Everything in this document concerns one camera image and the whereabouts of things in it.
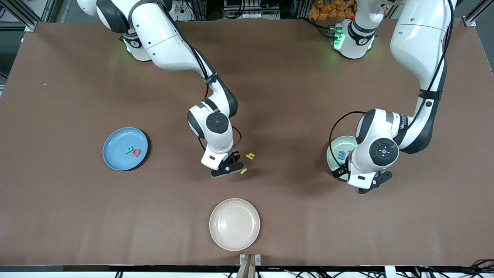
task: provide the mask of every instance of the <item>floor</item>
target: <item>floor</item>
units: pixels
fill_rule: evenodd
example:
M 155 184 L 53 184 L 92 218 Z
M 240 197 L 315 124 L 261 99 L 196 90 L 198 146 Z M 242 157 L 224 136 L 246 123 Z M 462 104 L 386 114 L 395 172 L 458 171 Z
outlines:
M 86 15 L 77 5 L 76 0 L 64 0 L 61 7 L 68 7 L 68 12 L 61 9 L 58 21 L 70 23 L 100 22 L 98 18 Z M 466 15 L 480 0 L 464 0 L 455 10 L 455 17 Z M 477 32 L 484 47 L 487 60 L 494 63 L 494 4 L 488 7 L 476 20 Z M 9 74 L 24 32 L 0 32 L 0 72 Z

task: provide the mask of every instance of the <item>white robotic arm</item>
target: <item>white robotic arm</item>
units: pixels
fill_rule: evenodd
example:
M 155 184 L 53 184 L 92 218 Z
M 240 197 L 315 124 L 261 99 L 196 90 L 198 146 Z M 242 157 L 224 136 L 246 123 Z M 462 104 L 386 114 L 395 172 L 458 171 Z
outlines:
M 360 2 L 355 19 L 361 11 Z M 360 119 L 356 132 L 359 145 L 348 156 L 344 169 L 337 171 L 338 175 L 349 172 L 348 184 L 357 187 L 359 193 L 366 193 L 391 178 L 391 173 L 382 170 L 395 163 L 400 151 L 413 154 L 429 145 L 443 91 L 447 63 L 442 44 L 452 22 L 456 0 L 451 0 L 451 6 L 449 0 L 404 2 L 405 7 L 391 40 L 391 52 L 420 81 L 415 114 L 406 116 L 372 109 Z M 367 51 L 365 45 L 354 46 L 352 42 L 355 44 L 349 36 L 341 49 L 345 53 L 364 55 Z
M 240 155 L 233 150 L 229 118 L 235 116 L 238 102 L 210 63 L 193 48 L 175 25 L 160 0 L 77 0 L 89 15 L 122 33 L 128 51 L 138 60 L 152 60 L 165 70 L 195 70 L 212 95 L 189 109 L 187 121 L 196 136 L 207 145 L 201 162 L 213 169 L 214 178 L 241 171 Z

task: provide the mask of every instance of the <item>table surface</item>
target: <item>table surface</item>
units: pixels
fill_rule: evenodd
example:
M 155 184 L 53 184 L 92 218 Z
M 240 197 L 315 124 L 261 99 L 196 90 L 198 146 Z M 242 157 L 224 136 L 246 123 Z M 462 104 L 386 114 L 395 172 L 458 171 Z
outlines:
M 391 56 L 396 21 L 349 60 L 303 21 L 180 23 L 239 101 L 232 123 L 248 171 L 212 179 L 186 122 L 203 97 L 196 72 L 134 60 L 102 24 L 40 23 L 27 33 L 0 101 L 0 264 L 470 265 L 494 257 L 493 75 L 473 28 L 456 22 L 430 146 L 402 153 L 366 195 L 326 163 L 334 122 L 375 107 L 413 114 L 419 84 Z M 336 128 L 352 135 L 359 116 Z M 108 168 L 114 130 L 145 131 L 151 152 Z M 242 198 L 257 241 L 212 240 L 213 208 Z

